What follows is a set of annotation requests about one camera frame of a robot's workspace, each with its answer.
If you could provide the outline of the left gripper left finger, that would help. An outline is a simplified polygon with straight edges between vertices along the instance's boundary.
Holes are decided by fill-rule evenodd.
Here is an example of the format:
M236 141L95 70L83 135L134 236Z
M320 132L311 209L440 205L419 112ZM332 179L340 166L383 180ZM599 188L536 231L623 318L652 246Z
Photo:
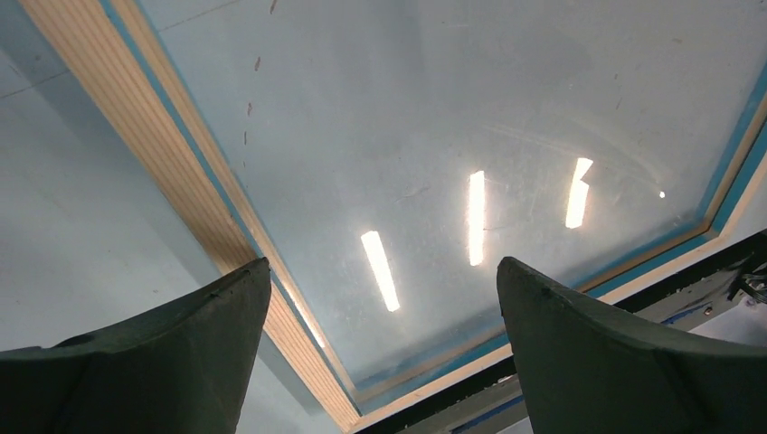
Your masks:
M233 433L270 305L255 259L53 347L1 354L4 433Z

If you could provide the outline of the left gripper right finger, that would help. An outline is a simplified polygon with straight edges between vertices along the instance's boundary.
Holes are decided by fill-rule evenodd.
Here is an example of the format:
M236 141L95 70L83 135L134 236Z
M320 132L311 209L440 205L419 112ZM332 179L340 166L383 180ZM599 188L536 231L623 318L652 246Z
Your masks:
M657 324L522 261L497 294L536 433L763 433L766 351Z

